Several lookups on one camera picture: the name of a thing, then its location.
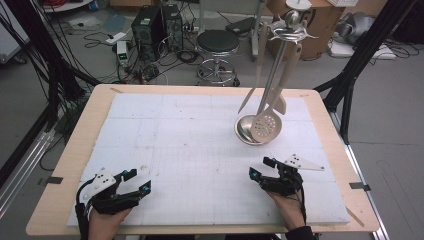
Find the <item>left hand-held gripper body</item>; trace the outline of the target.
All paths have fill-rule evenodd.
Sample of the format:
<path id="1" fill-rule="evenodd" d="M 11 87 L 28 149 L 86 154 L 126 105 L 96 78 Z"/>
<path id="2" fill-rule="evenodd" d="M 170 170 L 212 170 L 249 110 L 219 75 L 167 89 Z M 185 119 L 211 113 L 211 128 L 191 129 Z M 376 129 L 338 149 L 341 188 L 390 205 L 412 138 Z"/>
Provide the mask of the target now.
<path id="1" fill-rule="evenodd" d="M 83 199 L 87 201 L 87 204 L 79 202 L 79 215 L 87 216 L 91 207 L 100 214 L 114 215 L 120 211 L 138 206 L 140 200 L 130 197 L 129 194 L 131 192 L 125 194 L 117 193 L 120 183 L 114 179 L 110 172 L 102 168 L 79 189 L 79 192 L 82 192 L 85 187 L 88 187 L 83 195 Z"/>

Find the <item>beige perforated skimmer spoon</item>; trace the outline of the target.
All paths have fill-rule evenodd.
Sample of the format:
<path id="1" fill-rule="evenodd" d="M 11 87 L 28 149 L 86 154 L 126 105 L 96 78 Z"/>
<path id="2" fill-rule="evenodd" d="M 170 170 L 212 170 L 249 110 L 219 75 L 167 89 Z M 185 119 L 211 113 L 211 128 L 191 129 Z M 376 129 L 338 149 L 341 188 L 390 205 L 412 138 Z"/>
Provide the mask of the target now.
<path id="1" fill-rule="evenodd" d="M 279 135 L 282 130 L 282 120 L 279 114 L 271 104 L 255 117 L 250 129 L 255 141 L 264 144 Z"/>

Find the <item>beige slotted spatula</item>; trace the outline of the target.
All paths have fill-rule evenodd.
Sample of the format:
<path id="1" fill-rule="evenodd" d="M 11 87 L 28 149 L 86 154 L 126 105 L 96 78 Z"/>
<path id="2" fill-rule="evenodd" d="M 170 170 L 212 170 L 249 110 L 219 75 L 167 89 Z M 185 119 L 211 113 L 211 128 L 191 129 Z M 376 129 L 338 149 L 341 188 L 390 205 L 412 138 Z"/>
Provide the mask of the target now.
<path id="1" fill-rule="evenodd" d="M 282 115 L 285 115 L 287 110 L 287 104 L 285 98 L 282 95 L 282 90 L 284 89 L 298 63 L 302 49 L 303 46 L 301 43 L 296 44 L 292 48 L 291 53 L 289 54 L 289 57 L 285 63 L 281 78 L 277 83 L 277 86 L 270 90 L 269 97 L 267 99 L 267 103 L 269 105 L 273 104 L 273 108 Z"/>

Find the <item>beige solid spatula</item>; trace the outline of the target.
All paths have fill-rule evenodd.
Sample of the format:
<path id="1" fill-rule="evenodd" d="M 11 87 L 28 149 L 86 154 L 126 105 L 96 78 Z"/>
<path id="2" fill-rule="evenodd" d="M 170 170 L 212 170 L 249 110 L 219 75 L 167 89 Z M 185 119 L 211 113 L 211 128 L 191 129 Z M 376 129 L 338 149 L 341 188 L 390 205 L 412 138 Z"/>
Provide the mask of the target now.
<path id="1" fill-rule="evenodd" d="M 238 112 L 241 112 L 243 110 L 243 108 L 249 101 L 250 97 L 254 93 L 255 89 L 258 87 L 260 77 L 261 77 L 261 69 L 262 69 L 262 65 L 264 61 L 267 37 L 268 37 L 268 24 L 264 23 L 261 28 L 261 33 L 260 33 L 259 42 L 258 42 L 258 56 L 256 61 L 255 84 L 254 84 L 254 87 L 250 89 L 247 95 L 245 96 L 243 102 L 241 103 L 241 106 L 239 107 Z"/>

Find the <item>steel utensil rack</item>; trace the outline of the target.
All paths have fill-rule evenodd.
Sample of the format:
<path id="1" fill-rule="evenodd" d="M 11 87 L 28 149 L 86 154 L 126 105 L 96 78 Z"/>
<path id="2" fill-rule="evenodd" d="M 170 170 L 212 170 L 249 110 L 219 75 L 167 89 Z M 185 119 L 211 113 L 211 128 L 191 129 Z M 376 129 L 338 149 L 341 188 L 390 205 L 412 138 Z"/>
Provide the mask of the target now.
<path id="1" fill-rule="evenodd" d="M 280 45 L 279 55 L 274 61 L 273 69 L 271 70 L 257 113 L 255 115 L 242 116 L 235 123 L 234 129 L 236 136 L 242 142 L 253 146 L 263 145 L 262 143 L 259 143 L 253 139 L 250 131 L 251 125 L 255 117 L 269 106 L 267 103 L 267 98 L 269 96 L 270 90 L 274 88 L 272 86 L 272 82 L 274 80 L 278 65 L 283 58 L 286 45 L 291 42 L 295 46 L 296 44 L 301 43 L 301 41 L 305 38 L 311 38 L 311 35 L 307 33 L 306 25 L 307 22 L 301 19 L 300 12 L 298 10 L 290 10 L 283 20 L 276 21 L 268 26 L 268 32 L 273 34 L 272 39 L 280 39 L 282 44 Z"/>

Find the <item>person's left hand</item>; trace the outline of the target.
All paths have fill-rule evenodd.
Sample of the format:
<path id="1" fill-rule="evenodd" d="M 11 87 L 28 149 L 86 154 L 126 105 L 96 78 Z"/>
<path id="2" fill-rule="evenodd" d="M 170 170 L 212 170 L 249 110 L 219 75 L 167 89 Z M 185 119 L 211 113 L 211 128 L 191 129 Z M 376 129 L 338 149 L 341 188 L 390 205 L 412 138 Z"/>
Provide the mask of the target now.
<path id="1" fill-rule="evenodd" d="M 93 209 L 89 216 L 88 240 L 113 240 L 121 223 L 130 212 L 131 209 L 126 209 L 114 215 L 108 215 L 100 214 Z"/>

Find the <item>black tape piece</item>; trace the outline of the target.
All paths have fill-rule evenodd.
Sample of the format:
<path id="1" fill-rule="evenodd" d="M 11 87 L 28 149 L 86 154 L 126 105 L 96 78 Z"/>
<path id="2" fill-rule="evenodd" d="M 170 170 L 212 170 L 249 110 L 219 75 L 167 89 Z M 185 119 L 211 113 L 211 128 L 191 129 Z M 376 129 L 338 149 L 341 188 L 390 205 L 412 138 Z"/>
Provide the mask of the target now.
<path id="1" fill-rule="evenodd" d="M 38 181 L 38 185 L 40 185 L 40 186 L 47 186 L 48 184 L 57 184 L 57 185 L 59 185 L 59 184 L 62 183 L 62 181 L 63 181 L 63 178 L 62 177 L 49 176 L 49 177 L 47 177 L 45 179 L 44 178 L 41 178 Z"/>
<path id="2" fill-rule="evenodd" d="M 371 190 L 371 188 L 368 184 L 364 184 L 362 182 L 351 182 L 351 183 L 349 183 L 349 186 L 351 187 L 351 189 L 362 189 L 365 192 Z"/>

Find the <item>white foam grid board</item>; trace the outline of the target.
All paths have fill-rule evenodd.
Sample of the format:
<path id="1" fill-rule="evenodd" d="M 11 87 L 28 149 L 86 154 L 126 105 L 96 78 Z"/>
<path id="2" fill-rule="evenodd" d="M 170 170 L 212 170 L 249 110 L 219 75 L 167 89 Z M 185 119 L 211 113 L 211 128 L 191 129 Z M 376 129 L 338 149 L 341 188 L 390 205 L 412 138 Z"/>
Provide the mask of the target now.
<path id="1" fill-rule="evenodd" d="M 303 98 L 287 98 L 283 129 L 275 140 L 250 146 L 238 139 L 238 116 L 254 113 L 259 101 L 257 96 L 244 104 L 239 96 L 118 94 L 81 179 L 101 169 L 111 174 L 134 169 L 136 176 L 122 183 L 120 192 L 151 183 L 151 193 L 125 219 L 127 226 L 279 224 L 273 200 L 248 172 L 274 176 L 265 157 L 296 156 L 318 167 L 299 170 L 308 223 L 348 222 Z"/>

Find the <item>large black computer tower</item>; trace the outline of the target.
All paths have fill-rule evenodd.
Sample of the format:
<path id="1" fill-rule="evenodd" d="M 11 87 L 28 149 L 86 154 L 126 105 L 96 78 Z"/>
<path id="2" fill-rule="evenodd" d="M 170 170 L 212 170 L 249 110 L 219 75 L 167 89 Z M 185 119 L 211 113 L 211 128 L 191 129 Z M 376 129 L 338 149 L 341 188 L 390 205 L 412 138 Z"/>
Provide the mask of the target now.
<path id="1" fill-rule="evenodd" d="M 142 6 L 131 27 L 140 58 L 156 61 L 159 58 L 159 43 L 165 37 L 161 8 Z"/>

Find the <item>black metal stand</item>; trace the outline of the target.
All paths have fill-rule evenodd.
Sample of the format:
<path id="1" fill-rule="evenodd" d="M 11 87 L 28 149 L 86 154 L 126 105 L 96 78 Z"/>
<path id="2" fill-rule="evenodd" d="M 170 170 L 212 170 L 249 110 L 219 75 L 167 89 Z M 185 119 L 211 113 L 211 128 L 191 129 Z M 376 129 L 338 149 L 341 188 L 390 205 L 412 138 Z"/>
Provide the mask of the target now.
<path id="1" fill-rule="evenodd" d="M 76 101 L 85 94 L 77 83 L 77 78 L 92 86 L 99 85 L 100 81 L 78 70 L 64 59 L 30 0 L 3 1 L 23 28 L 33 47 L 47 63 L 47 74 L 42 76 L 46 77 L 49 85 L 47 128 L 51 129 L 57 122 L 59 97 Z"/>
<path id="2" fill-rule="evenodd" d="M 339 134 L 345 144 L 350 144 L 349 122 L 356 80 L 384 40 L 417 1 L 388 0 L 342 71 L 333 79 L 315 87 L 319 93 L 328 90 L 323 103 L 329 113 L 335 113 L 339 103 L 343 102 Z"/>

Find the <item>slim black computer tower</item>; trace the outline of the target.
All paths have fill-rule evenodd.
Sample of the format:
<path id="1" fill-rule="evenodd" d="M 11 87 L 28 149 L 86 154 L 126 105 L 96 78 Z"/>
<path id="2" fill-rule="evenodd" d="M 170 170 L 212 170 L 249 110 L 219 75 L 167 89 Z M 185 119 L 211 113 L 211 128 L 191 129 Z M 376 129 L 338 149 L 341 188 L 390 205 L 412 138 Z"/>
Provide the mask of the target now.
<path id="1" fill-rule="evenodd" d="M 162 16 L 168 40 L 168 47 L 178 52 L 183 49 L 182 17 L 177 5 L 163 5 Z"/>

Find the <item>brown cardboard box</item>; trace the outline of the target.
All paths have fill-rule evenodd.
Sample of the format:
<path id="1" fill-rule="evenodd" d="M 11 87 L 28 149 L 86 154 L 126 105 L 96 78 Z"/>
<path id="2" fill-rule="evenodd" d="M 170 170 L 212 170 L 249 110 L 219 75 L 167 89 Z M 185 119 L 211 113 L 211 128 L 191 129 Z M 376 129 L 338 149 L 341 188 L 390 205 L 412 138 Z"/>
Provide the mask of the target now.
<path id="1" fill-rule="evenodd" d="M 333 36 L 336 25 L 339 22 L 345 8 L 335 7 L 327 0 L 308 0 L 312 5 L 306 11 L 300 11 L 302 20 L 307 21 L 307 33 L 318 37 L 317 39 L 305 38 L 302 40 L 303 51 L 300 56 L 302 60 L 319 58 L 326 50 L 327 43 Z M 278 20 L 277 16 L 285 18 L 289 8 L 285 4 L 286 0 L 267 0 L 266 7 L 273 15 L 273 20 Z M 268 51 L 275 57 L 279 50 L 281 40 L 276 39 L 267 43 Z"/>

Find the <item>white round disc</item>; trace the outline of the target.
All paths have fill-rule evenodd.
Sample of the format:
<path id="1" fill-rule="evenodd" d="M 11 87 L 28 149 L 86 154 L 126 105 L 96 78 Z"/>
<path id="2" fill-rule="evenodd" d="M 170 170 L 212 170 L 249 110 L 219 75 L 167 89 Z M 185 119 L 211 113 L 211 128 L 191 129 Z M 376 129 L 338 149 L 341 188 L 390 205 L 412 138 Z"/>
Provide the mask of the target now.
<path id="1" fill-rule="evenodd" d="M 286 5 L 294 10 L 305 11 L 311 8 L 312 3 L 309 0 L 286 0 Z"/>

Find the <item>white keyboard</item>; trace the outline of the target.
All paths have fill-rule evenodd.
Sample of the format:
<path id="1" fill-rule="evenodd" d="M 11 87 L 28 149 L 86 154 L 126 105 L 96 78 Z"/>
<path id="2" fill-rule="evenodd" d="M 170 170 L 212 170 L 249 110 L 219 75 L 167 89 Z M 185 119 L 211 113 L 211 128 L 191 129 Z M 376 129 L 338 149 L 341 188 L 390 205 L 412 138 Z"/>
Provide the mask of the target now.
<path id="1" fill-rule="evenodd" d="M 334 7 L 354 7 L 359 0 L 326 0 Z"/>

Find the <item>aluminium rail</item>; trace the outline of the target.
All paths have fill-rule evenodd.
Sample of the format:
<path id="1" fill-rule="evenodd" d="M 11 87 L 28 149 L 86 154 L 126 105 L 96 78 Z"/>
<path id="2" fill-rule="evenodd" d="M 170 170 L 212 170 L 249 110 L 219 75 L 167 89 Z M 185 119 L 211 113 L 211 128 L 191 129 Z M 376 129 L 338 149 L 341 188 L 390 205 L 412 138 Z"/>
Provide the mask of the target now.
<path id="1" fill-rule="evenodd" d="M 349 143 L 346 143 L 344 141 L 342 135 L 340 135 L 340 139 L 341 139 L 341 142 L 342 142 L 343 147 L 345 149 L 345 152 L 346 152 L 346 154 L 347 154 L 347 156 L 349 158 L 349 161 L 350 161 L 350 163 L 351 163 L 351 165 L 352 165 L 352 167 L 353 167 L 353 169 L 355 171 L 355 174 L 359 178 L 359 184 L 362 187 L 362 189 L 364 190 L 364 192 L 365 192 L 365 194 L 366 194 L 366 196 L 368 198 L 368 201 L 369 201 L 369 203 L 370 203 L 370 205 L 372 207 L 372 210 L 374 212 L 374 215 L 376 216 L 377 221 L 378 221 L 378 224 L 379 224 L 379 228 L 376 231 L 372 232 L 371 235 L 372 235 L 372 237 L 373 237 L 374 240 L 390 240 L 390 237 L 389 237 L 389 235 L 387 233 L 387 230 L 386 230 L 385 225 L 383 223 L 383 220 L 382 220 L 382 218 L 380 216 L 380 213 L 378 211 L 378 208 L 377 208 L 377 206 L 376 206 L 376 204 L 374 202 L 374 199 L 372 197 L 371 187 L 367 183 L 367 181 L 366 181 L 366 179 L 365 179 L 365 177 L 364 177 L 364 175 L 362 173 L 362 170 L 361 170 L 361 168 L 360 168 L 360 166 L 358 164 L 358 161 L 357 161 L 356 156 L 355 156 L 355 154 L 353 152 L 353 149 L 352 149 L 352 147 L 351 147 L 351 145 Z"/>
<path id="2" fill-rule="evenodd" d="M 0 220 L 6 215 L 9 207 L 23 188 L 35 167 L 55 139 L 56 131 L 42 131 L 30 142 L 29 148 L 21 157 L 22 163 L 12 171 L 11 179 L 0 190 Z"/>

